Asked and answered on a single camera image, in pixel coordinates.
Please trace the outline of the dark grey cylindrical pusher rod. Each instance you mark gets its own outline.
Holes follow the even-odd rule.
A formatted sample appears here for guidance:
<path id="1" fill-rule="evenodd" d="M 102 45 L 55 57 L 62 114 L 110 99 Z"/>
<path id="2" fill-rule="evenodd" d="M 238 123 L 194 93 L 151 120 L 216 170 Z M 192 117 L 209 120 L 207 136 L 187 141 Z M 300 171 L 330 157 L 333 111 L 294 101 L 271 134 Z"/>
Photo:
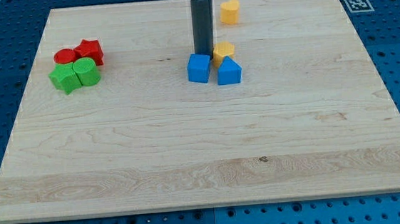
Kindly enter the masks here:
<path id="1" fill-rule="evenodd" d="M 212 4 L 212 0 L 190 0 L 195 53 L 210 58 L 214 49 Z"/>

